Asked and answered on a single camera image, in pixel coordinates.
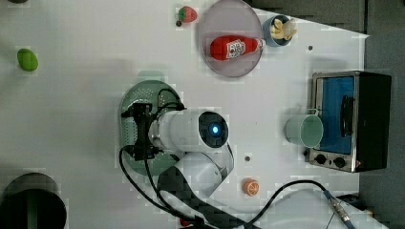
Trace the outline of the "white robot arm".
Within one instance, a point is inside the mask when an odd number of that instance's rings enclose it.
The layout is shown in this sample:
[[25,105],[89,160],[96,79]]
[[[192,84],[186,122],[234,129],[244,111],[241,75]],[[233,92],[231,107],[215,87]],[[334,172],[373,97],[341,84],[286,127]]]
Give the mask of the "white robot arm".
[[261,229],[256,222],[272,205],[272,196],[251,220],[236,218],[206,200],[234,166],[228,145],[228,125],[218,113],[186,109],[180,102],[153,105],[134,102],[120,112],[122,123],[132,122],[135,139],[119,153],[141,161],[152,178],[149,161],[168,152],[175,162],[160,169],[151,182],[157,200],[152,204],[184,219],[195,229]]

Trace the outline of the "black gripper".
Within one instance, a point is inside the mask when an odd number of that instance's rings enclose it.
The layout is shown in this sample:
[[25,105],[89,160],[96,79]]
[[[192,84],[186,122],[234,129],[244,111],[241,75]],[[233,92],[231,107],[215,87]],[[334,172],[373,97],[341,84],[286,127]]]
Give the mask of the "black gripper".
[[153,159],[159,149],[149,139],[149,130],[154,118],[151,116],[151,103],[133,103],[121,113],[121,117],[133,117],[137,124],[137,141],[135,151],[130,154],[134,161]]

